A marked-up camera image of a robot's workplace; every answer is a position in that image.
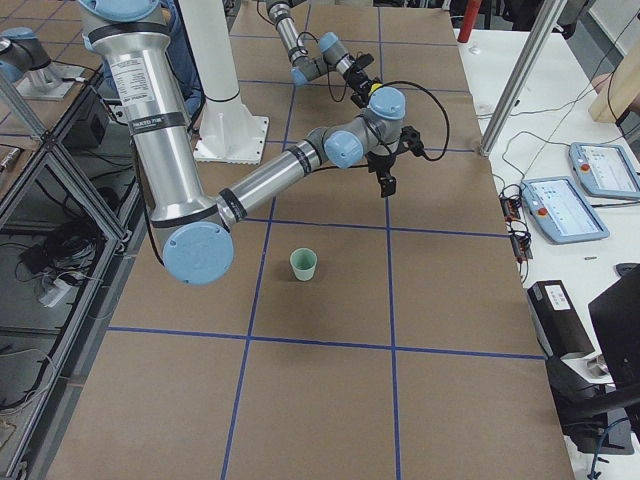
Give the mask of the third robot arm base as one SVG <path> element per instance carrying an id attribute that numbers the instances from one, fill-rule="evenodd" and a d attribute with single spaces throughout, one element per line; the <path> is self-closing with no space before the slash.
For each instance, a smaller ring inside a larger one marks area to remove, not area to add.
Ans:
<path id="1" fill-rule="evenodd" d="M 62 100 L 75 83 L 83 83 L 85 68 L 54 62 L 27 27 L 1 32 L 1 75 L 25 99 Z"/>

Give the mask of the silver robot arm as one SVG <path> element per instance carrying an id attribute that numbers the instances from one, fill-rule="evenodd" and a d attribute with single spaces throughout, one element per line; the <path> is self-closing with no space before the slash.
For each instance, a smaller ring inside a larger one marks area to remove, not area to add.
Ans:
<path id="1" fill-rule="evenodd" d="M 266 20 L 272 24 L 287 52 L 294 84 L 303 86 L 337 72 L 350 88 L 351 101 L 363 108 L 370 96 L 382 85 L 378 77 L 370 77 L 366 68 L 374 62 L 369 53 L 352 55 L 334 32 L 321 38 L 307 31 L 299 32 L 291 10 L 302 1 L 265 1 Z"/>
<path id="2" fill-rule="evenodd" d="M 132 137 L 135 163 L 151 193 L 151 226 L 165 269 L 189 285 L 204 285 L 231 267 L 231 227 L 297 181 L 332 163 L 365 161 L 383 195 L 396 181 L 391 167 L 404 152 L 422 155 L 417 131 L 404 122 L 397 89 L 369 84 L 350 122 L 312 130 L 269 162 L 262 161 L 268 119 L 243 104 L 223 6 L 180 5 L 190 57 L 205 106 L 201 140 L 193 143 L 177 79 L 170 67 L 169 28 L 157 1 L 84 1 L 86 44 L 108 64 Z"/>

